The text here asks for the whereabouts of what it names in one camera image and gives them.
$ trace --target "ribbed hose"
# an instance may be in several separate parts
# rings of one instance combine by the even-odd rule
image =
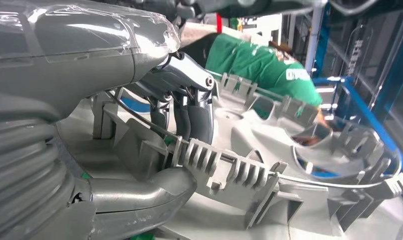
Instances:
[[[0,123],[0,239],[29,239],[67,206],[74,178],[42,121]]]

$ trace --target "clear plastic film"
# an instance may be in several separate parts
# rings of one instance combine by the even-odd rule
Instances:
[[[177,30],[158,13],[86,0],[0,0],[0,60],[156,57],[179,47]]]

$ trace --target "red object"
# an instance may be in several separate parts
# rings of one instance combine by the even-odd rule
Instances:
[[[222,17],[219,15],[219,13],[216,13],[216,28],[217,28],[217,33],[221,34],[222,33]]]

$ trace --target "person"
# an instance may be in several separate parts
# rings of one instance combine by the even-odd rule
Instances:
[[[240,76],[262,89],[316,107],[323,101],[303,65],[274,47],[260,46],[224,33],[211,33],[180,51],[209,71]],[[318,113],[317,120],[327,125],[320,109]]]

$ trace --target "grey plastic component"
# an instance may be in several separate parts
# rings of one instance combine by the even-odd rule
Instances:
[[[176,12],[183,19],[193,19],[196,17],[194,7],[183,5],[181,2],[176,6]]]
[[[183,168],[140,187],[110,179],[90,187],[72,177],[47,143],[55,134],[50,124],[81,99],[137,81],[179,44],[172,24],[157,13],[85,0],[0,0],[0,239],[125,239],[182,207],[196,188]],[[102,107],[105,100],[93,106],[100,107],[101,139],[113,136],[110,118],[118,110]],[[127,201],[124,192],[134,198]],[[123,199],[114,206],[112,196]],[[95,215],[96,208],[122,212]],[[139,218],[147,213],[151,221]]]
[[[162,129],[167,129],[169,126],[169,106],[170,102],[162,102],[153,97],[148,98],[150,101],[150,120],[152,123],[161,127]],[[164,138],[165,135],[152,129],[160,137]]]
[[[176,122],[176,135],[182,136],[184,140],[190,139],[191,123],[188,115],[187,96],[174,92],[177,102],[173,104],[173,114]]]
[[[205,71],[186,53],[180,52],[177,55],[170,55],[168,61],[162,62],[156,68],[147,73],[140,82],[137,93],[142,97],[153,96],[157,91],[182,92],[183,88],[193,87],[201,91],[209,91],[213,84],[208,85],[207,80],[213,79],[212,75]],[[131,91],[133,84],[126,86]]]
[[[279,177],[268,175],[269,170],[282,173],[286,163],[277,162],[269,169],[266,164],[238,156],[231,151],[219,150],[194,138],[190,139],[188,147],[180,154],[185,154],[180,164],[187,167],[197,179],[196,192],[246,211],[246,228],[259,224],[268,210],[282,198],[292,203],[287,206],[288,221],[296,214],[298,207],[294,206],[299,206],[297,202],[301,200],[292,193],[280,195]],[[229,169],[226,177],[224,169]]]
[[[133,177],[145,181],[161,171],[168,155],[163,139],[135,119],[130,119],[126,123],[124,131],[124,135],[117,140],[113,150]]]
[[[74,178],[46,145],[54,133],[40,120],[0,123],[0,239],[28,239],[67,207]]]
[[[177,17],[177,3],[175,0],[128,0],[135,2],[136,8],[165,15],[171,22]]]
[[[0,120],[63,119],[82,98],[139,80],[180,45],[164,16],[93,1],[0,0],[0,18]]]
[[[94,231],[96,206],[89,201],[71,204],[60,211],[50,224],[39,231],[32,240],[88,240]]]
[[[370,216],[384,199],[397,198],[403,193],[403,173],[399,173],[400,164],[396,164],[396,170],[390,179],[383,176],[383,172],[390,163],[390,158],[396,163],[399,159],[385,148],[382,141],[370,128],[350,122],[341,122],[345,124],[342,132],[333,132],[330,128],[314,123],[318,113],[315,107],[256,88],[249,80],[238,76],[224,74],[219,88],[220,98],[215,97],[214,102],[223,108],[215,110],[215,120],[218,122],[219,132],[213,142],[213,145],[217,147],[212,150],[213,152],[223,151],[218,148],[228,149],[235,151],[238,154],[237,158],[242,158],[241,156],[252,156],[257,151],[256,156],[252,158],[262,161],[266,165],[273,165],[279,161],[288,164],[284,173],[286,176],[308,180],[305,183],[316,181],[331,184],[329,189],[324,186],[318,188],[304,185],[301,187],[300,184],[288,182],[288,178],[282,175],[280,180],[282,184],[278,185],[279,190],[274,192],[274,197],[269,202],[269,211],[263,211],[268,214],[262,222],[288,223],[289,226],[297,229],[328,235],[333,231],[330,219],[336,219],[337,223],[346,231],[358,218]],[[269,107],[270,114],[266,120],[260,119],[252,109],[256,104],[257,107],[259,106],[259,101],[262,101],[261,105]],[[291,139],[291,137],[303,136],[317,136],[321,141],[312,146],[301,146]],[[196,149],[197,151],[192,150],[193,153],[187,152],[186,156],[192,154],[190,157],[192,159],[203,155],[203,150],[198,153],[200,149]],[[308,167],[303,168],[299,161],[303,161]],[[316,177],[310,174],[312,168],[324,169],[337,173],[338,176]],[[222,165],[215,168],[215,171],[222,171],[223,175],[228,172],[228,169],[229,167]],[[214,177],[208,181],[208,185],[211,182],[215,182]],[[340,186],[346,185],[348,190],[344,192],[339,189],[339,184]],[[359,189],[356,190],[350,190],[348,187],[358,184],[370,185],[370,187],[360,189],[360,186],[357,186]],[[209,198],[236,207],[236,204],[248,195],[236,191],[235,195],[239,195],[238,199],[230,197],[227,200],[219,200],[218,196],[224,193],[226,193],[226,188],[225,191],[217,191]],[[288,193],[293,193],[295,196],[289,196]],[[266,199],[268,197],[254,200],[253,203]],[[293,212],[292,209],[298,211],[288,217],[287,213]],[[247,213],[253,213],[255,210],[255,207],[251,208]],[[271,219],[268,218],[270,213],[273,213]],[[323,229],[312,229],[311,226],[308,226],[311,224],[306,224],[307,213],[309,213],[308,218],[317,219]],[[260,220],[253,221],[253,219],[253,217],[247,218],[245,226],[250,227],[253,223],[261,222]]]
[[[196,90],[187,106],[190,138],[211,144],[214,137],[212,92]]]
[[[97,214],[137,211],[167,205],[176,199],[188,200],[197,187],[191,173],[182,167],[160,171],[146,182],[102,178],[88,182],[88,200],[95,204]]]

